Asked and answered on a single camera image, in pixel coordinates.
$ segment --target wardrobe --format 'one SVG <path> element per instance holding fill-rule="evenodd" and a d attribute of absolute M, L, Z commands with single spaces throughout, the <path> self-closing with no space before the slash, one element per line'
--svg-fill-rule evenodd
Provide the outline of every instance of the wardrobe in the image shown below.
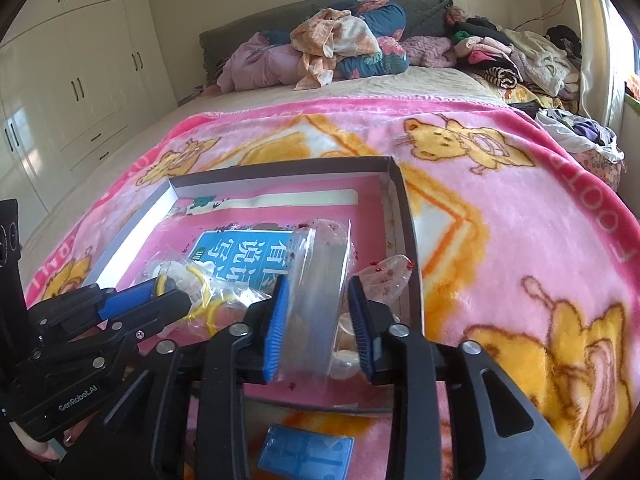
<path fill-rule="evenodd" d="M 0 198 L 21 240 L 177 104 L 149 0 L 28 0 L 0 43 Z"/>

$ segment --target blue label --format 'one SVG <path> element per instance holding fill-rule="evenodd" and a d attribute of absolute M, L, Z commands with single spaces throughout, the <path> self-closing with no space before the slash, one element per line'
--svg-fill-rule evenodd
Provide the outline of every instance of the blue label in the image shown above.
<path fill-rule="evenodd" d="M 287 273 L 285 256 L 291 231 L 206 231 L 190 259 L 212 262 L 219 280 L 271 292 L 277 277 Z"/>

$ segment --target gray headboard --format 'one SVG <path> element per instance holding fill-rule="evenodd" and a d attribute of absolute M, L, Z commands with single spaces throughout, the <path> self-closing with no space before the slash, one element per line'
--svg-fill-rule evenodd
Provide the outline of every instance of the gray headboard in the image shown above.
<path fill-rule="evenodd" d="M 216 65 L 231 56 L 240 44 L 249 40 L 259 30 L 284 30 L 289 32 L 309 16 L 332 2 L 343 0 L 305 0 L 252 14 L 200 34 L 200 46 L 204 51 L 204 69 L 207 83 L 214 82 Z M 447 36 L 444 20 L 453 0 L 391 0 L 404 8 L 406 28 L 404 38 L 411 36 Z"/>

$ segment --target white curtain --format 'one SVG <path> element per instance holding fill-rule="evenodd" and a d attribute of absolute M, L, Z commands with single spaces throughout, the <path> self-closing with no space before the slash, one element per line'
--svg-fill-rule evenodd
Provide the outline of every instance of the white curtain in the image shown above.
<path fill-rule="evenodd" d="M 616 133 L 625 81 L 634 68 L 633 40 L 610 0 L 575 0 L 582 32 L 580 112 Z"/>

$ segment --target drawer handle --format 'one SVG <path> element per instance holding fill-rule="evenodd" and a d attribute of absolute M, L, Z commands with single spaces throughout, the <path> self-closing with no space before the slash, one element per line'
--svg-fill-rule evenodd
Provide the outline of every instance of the drawer handle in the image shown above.
<path fill-rule="evenodd" d="M 6 130 L 6 128 L 4 129 L 4 134 L 6 136 L 6 141 L 9 143 L 9 148 L 11 148 L 11 152 L 14 152 L 14 146 L 11 143 L 11 139 L 9 138 L 9 132 Z"/>
<path fill-rule="evenodd" d="M 10 123 L 9 126 L 11 126 L 11 131 L 14 133 L 15 145 L 20 146 L 20 142 L 18 142 L 18 136 L 15 134 L 14 124 Z"/>

